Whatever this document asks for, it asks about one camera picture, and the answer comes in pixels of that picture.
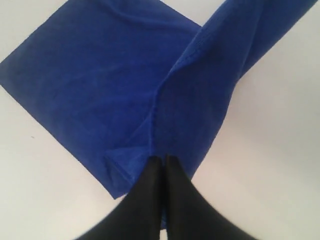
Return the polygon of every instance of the blue cloth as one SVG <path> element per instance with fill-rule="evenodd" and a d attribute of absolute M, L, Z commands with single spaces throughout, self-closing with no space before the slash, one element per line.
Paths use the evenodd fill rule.
<path fill-rule="evenodd" d="M 315 2 L 227 0 L 200 27 L 159 0 L 69 0 L 0 84 L 116 198 L 149 155 L 192 177 L 239 78 Z"/>

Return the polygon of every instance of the blue towel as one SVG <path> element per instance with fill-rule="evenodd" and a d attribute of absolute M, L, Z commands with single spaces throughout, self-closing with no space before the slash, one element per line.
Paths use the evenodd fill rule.
<path fill-rule="evenodd" d="M 226 0 L 200 27 L 159 0 L 69 0 L 0 84 L 117 198 L 150 155 L 192 177 L 239 78 L 316 1 Z"/>

